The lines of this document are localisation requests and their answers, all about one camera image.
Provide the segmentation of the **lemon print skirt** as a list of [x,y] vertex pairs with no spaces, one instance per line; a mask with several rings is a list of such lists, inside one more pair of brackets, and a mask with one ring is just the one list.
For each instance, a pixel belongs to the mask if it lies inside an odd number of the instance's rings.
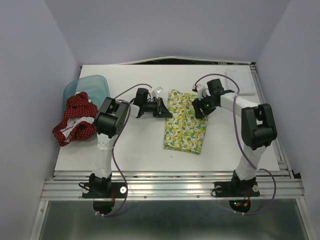
[[195,94],[171,90],[167,109],[172,114],[164,124],[163,148],[199,155],[205,139],[208,119],[197,119],[192,102]]

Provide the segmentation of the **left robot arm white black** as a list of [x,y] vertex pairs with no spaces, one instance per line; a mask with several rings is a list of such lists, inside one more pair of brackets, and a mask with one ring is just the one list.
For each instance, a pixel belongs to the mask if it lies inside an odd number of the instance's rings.
[[111,193],[114,148],[129,118],[138,119],[144,113],[151,113],[154,118],[173,117],[158,96],[162,91],[160,86],[151,90],[140,87],[131,101],[106,97],[94,118],[97,152],[94,168],[85,186],[87,190],[94,190],[100,197]]

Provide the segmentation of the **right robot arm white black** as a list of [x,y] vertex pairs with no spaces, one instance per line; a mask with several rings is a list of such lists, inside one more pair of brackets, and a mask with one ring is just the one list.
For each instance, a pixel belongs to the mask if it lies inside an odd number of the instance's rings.
[[238,92],[224,89],[220,79],[207,82],[207,86],[195,84],[192,90],[197,97],[192,102],[197,119],[204,119],[216,108],[232,112],[235,136],[241,158],[230,182],[231,192],[242,195],[248,183],[256,177],[261,157],[277,138],[278,132],[271,105],[258,104],[239,97]]

